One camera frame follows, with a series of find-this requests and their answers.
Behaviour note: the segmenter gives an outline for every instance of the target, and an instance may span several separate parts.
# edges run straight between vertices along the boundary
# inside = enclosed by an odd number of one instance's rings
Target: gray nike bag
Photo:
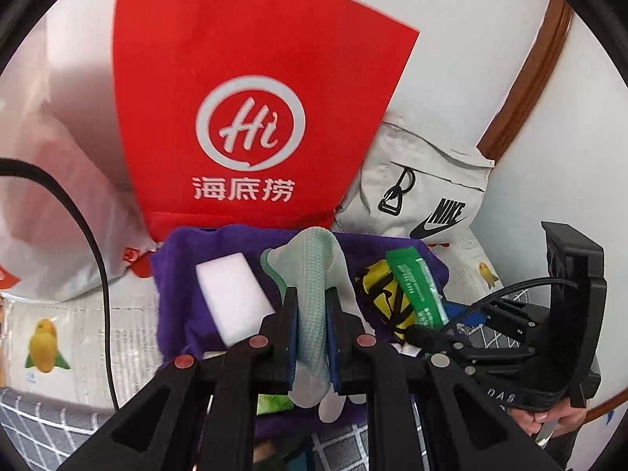
[[[334,230],[448,243],[477,214],[494,162],[386,115]]]

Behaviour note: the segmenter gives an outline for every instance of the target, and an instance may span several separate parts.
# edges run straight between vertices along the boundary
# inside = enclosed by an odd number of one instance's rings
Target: red screw
[[[189,354],[183,354],[175,358],[175,367],[181,370],[190,368],[194,364],[194,358]]]
[[[249,340],[249,345],[254,349],[263,349],[268,345],[268,338],[264,335],[255,335]]]
[[[378,342],[378,339],[373,335],[360,335],[357,337],[357,344],[360,347],[373,347]]]

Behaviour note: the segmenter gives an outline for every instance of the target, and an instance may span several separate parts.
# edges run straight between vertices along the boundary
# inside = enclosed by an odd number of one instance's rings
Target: human hand
[[[508,413],[514,421],[528,434],[536,434],[541,425],[552,420],[558,420],[552,437],[558,437],[576,430],[585,421],[585,407],[571,407],[568,398],[563,398],[545,413],[529,413],[521,409],[509,409]]]

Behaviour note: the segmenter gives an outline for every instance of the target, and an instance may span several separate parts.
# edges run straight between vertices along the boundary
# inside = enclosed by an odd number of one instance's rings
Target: black cable
[[[117,397],[115,396],[114,377],[111,371],[111,307],[109,304],[109,281],[107,280],[105,262],[91,228],[89,228],[83,214],[81,214],[79,208],[74,204],[70,195],[65,192],[53,176],[43,171],[41,168],[18,159],[3,157],[0,158],[0,177],[18,177],[31,180],[48,190],[61,202],[72,218],[74,218],[74,221],[76,221],[78,227],[87,239],[87,243],[96,259],[100,282],[102,283],[102,307],[105,317],[105,367],[107,369],[107,381],[109,382],[111,401],[114,404],[115,412],[118,412],[120,407],[118,406]]]
[[[445,324],[445,326],[443,326],[443,328],[441,329],[441,332],[447,333],[449,330],[454,329],[456,324],[462,322],[469,315],[475,313],[478,310],[481,310],[483,307],[493,301],[496,301],[499,298],[507,296],[508,294],[514,294],[515,292],[519,292],[521,290],[531,289],[532,287],[540,287],[542,285],[567,285],[568,287],[572,287],[575,289],[578,288],[578,284],[574,281],[566,280],[563,278],[551,278],[547,276],[520,281],[519,283],[514,283],[512,285],[509,285],[508,287],[504,287],[502,289],[491,292],[490,294],[484,296],[482,299],[476,301],[465,311],[460,312],[447,324]]]

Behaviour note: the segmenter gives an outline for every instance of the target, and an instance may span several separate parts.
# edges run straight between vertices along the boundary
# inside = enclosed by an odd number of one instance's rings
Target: silver screw
[[[434,354],[429,359],[437,368],[447,368],[450,363],[449,358],[445,354]]]

